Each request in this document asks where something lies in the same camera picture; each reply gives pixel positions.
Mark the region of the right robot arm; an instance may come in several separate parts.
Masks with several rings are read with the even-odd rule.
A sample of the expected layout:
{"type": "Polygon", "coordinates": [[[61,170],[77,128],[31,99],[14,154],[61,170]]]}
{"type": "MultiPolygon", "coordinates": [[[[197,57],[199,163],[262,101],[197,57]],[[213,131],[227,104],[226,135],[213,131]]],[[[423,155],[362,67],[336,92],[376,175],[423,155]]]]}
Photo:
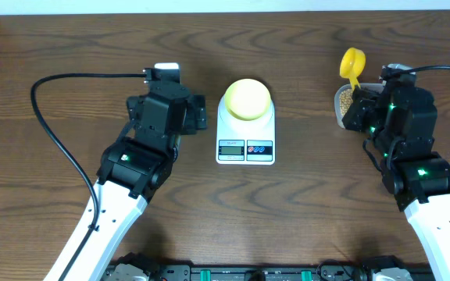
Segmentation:
{"type": "Polygon", "coordinates": [[[405,213],[437,280],[450,280],[450,165],[434,146],[432,93],[414,86],[356,87],[342,118],[383,155],[382,182],[405,213]]]}

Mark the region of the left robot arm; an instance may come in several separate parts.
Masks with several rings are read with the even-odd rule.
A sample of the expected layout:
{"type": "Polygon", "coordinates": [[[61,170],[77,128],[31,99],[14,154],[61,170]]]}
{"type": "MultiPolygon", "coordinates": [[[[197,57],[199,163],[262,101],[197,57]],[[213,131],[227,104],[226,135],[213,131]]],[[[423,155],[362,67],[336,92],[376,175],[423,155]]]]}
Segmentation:
{"type": "Polygon", "coordinates": [[[180,139],[207,127],[205,97],[153,80],[127,99],[129,121],[103,152],[87,207],[47,280],[101,279],[121,240],[169,178],[180,139]]]}

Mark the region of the yellow measuring scoop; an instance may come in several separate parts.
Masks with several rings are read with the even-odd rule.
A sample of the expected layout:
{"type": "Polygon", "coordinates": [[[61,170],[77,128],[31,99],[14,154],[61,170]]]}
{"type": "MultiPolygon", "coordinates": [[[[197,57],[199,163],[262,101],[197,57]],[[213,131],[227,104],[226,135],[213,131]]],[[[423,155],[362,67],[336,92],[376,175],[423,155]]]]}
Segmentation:
{"type": "Polygon", "coordinates": [[[349,48],[342,57],[339,75],[348,79],[352,90],[360,87],[358,77],[364,70],[366,65],[365,53],[357,48],[349,48]]]}

